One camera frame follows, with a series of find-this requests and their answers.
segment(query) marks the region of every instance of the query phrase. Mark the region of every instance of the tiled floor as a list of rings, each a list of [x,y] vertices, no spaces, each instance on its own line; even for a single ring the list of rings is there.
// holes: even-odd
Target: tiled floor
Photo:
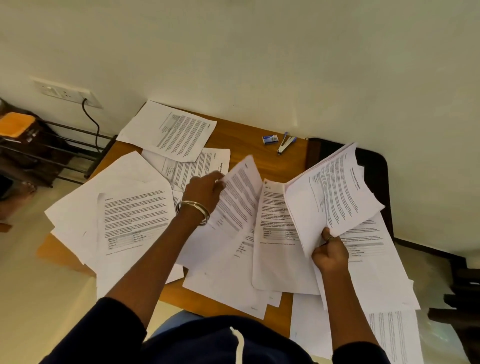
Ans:
[[[0,233],[0,363],[38,362],[95,302],[94,278],[35,257],[53,228],[43,211],[75,187],[57,180],[53,189],[40,189],[11,218],[12,230]],[[425,363],[468,363],[452,327],[426,317],[428,307],[446,307],[442,296],[449,292],[447,263],[408,248],[398,250],[422,307],[417,314]],[[159,302],[148,332],[179,310]]]

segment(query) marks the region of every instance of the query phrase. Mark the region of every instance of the white drawstring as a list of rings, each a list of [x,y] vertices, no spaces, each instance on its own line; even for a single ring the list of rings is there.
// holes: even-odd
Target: white drawstring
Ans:
[[[239,341],[239,344],[237,345],[237,351],[235,353],[235,363],[242,364],[243,346],[245,345],[243,335],[240,331],[235,330],[232,326],[230,326],[230,330],[232,330],[232,334],[235,335]]]

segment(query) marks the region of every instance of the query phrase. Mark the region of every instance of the white wall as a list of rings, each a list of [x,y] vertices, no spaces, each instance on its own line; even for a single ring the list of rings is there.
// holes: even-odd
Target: white wall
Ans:
[[[0,97],[93,130],[29,76],[91,89],[114,134],[148,98],[358,141],[390,169],[396,236],[480,243],[477,1],[0,0]]]

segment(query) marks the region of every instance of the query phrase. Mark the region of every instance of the silver bangle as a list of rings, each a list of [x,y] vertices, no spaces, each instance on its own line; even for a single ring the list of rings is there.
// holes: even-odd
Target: silver bangle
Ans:
[[[179,201],[175,205],[175,211],[177,212],[177,215],[180,212],[180,208],[181,208],[182,204],[187,204],[187,205],[193,206],[194,208],[196,208],[198,211],[200,211],[203,214],[204,219],[200,223],[201,226],[203,226],[207,223],[208,219],[210,218],[210,213],[205,208],[205,206],[203,206],[202,204],[199,204],[198,202],[195,202],[195,201],[188,201],[188,200]]]

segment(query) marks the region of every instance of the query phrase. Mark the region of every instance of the wooden table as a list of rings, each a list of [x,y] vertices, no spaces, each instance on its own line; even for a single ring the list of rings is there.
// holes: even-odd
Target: wooden table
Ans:
[[[281,141],[283,133],[254,128],[205,115],[198,115],[217,121],[216,128],[205,146],[209,148],[230,149],[230,169],[247,155],[252,154],[262,178],[277,182],[287,182],[304,171],[307,155],[306,140],[297,139],[281,156],[278,156],[276,150],[280,142],[264,146],[262,136],[277,134]],[[92,174],[91,178],[119,157],[134,150],[139,153],[142,151],[141,148],[131,144],[116,142]],[[77,257],[52,234],[46,237],[44,243],[37,250],[36,255],[53,263],[68,266],[71,269],[91,276],[95,275],[90,268],[82,265]],[[240,315],[251,317],[232,307],[183,288],[182,284],[183,279],[180,279],[165,285],[159,299],[202,316]],[[280,307],[277,308],[268,305],[264,320],[256,320],[263,322],[276,332],[289,337],[292,300],[292,293],[283,293]]]

